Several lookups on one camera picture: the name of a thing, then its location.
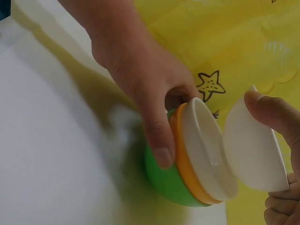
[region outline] fingernail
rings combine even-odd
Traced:
[[[258,91],[255,91],[255,90],[248,90],[245,93],[245,101],[247,101],[251,104],[257,103],[263,97],[264,97],[264,95],[262,95],[261,93],[259,93]]]
[[[156,148],[153,150],[153,156],[156,159],[158,165],[162,169],[168,169],[172,166],[174,159],[168,148]]]

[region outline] white surface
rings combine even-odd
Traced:
[[[0,23],[0,224],[226,225],[223,204],[183,208],[148,186],[140,117],[54,2],[19,0]]]
[[[238,185],[222,157],[222,133],[202,100],[187,103],[181,126],[187,154],[206,192],[219,201],[234,198]]]
[[[265,192],[289,189],[274,131],[251,116],[243,98],[226,119],[223,141],[232,172],[247,186]]]

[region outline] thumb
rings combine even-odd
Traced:
[[[142,113],[146,137],[153,156],[161,168],[167,169],[175,161],[175,142],[165,112],[164,98],[156,96],[147,96],[147,99],[137,105]]]
[[[300,112],[281,98],[263,96],[256,91],[246,92],[245,104],[258,122],[284,137],[292,150],[293,169],[300,178]]]

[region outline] wrist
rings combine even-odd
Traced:
[[[98,21],[86,30],[91,38],[95,60],[108,70],[114,70],[124,59],[134,58],[154,42],[134,6],[118,14],[117,19],[105,24],[102,19]]]

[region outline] orange rim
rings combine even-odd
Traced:
[[[196,173],[190,163],[188,153],[183,141],[181,129],[181,117],[186,103],[180,105],[177,110],[170,116],[170,126],[176,143],[175,163],[185,185],[195,199],[204,204],[219,204],[222,201],[213,199],[202,187]]]

